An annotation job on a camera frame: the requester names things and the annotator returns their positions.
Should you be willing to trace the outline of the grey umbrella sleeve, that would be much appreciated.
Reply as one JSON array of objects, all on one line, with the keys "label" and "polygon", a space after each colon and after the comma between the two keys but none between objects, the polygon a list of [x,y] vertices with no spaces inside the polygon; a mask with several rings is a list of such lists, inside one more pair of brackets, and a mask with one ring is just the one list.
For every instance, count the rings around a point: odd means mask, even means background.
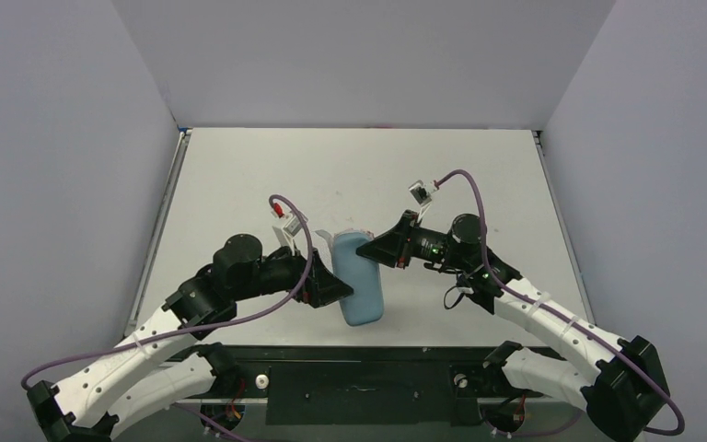
[{"label": "grey umbrella sleeve", "polygon": [[353,289],[349,297],[339,302],[346,324],[359,327],[379,321],[385,313],[379,265],[356,253],[374,235],[355,229],[335,234],[319,229],[315,234],[326,243],[333,274]]}]

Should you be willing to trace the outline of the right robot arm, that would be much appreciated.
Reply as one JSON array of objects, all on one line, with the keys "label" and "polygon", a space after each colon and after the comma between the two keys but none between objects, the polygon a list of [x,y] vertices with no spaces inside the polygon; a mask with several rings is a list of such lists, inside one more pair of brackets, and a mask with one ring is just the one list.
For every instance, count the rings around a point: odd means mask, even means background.
[{"label": "right robot arm", "polygon": [[477,215],[458,215],[441,233],[422,227],[419,214],[407,210],[356,253],[391,268],[419,259],[429,270],[454,274],[465,297],[558,354],[550,358],[503,344],[492,364],[508,383],[584,411],[614,441],[635,440],[667,404],[669,388],[654,345],[640,335],[627,340],[604,331],[537,289],[488,247]]}]

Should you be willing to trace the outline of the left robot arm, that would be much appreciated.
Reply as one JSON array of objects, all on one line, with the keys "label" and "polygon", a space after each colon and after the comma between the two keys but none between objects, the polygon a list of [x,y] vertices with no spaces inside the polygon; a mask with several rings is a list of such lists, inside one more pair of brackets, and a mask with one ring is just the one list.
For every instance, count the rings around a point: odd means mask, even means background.
[{"label": "left robot arm", "polygon": [[353,294],[319,253],[283,246],[269,255],[250,234],[231,237],[134,333],[69,378],[27,391],[49,441],[111,441],[171,403],[227,390],[237,364],[220,343],[203,343],[214,323],[232,320],[240,300],[288,291],[312,308]]}]

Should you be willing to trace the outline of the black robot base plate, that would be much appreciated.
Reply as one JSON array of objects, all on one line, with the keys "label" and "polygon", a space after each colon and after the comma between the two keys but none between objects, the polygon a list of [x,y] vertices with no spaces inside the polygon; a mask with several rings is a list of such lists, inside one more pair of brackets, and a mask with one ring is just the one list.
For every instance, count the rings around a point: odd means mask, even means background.
[{"label": "black robot base plate", "polygon": [[535,393],[484,365],[490,347],[231,345],[234,372],[191,398],[228,429],[257,411],[267,425],[480,425]]}]

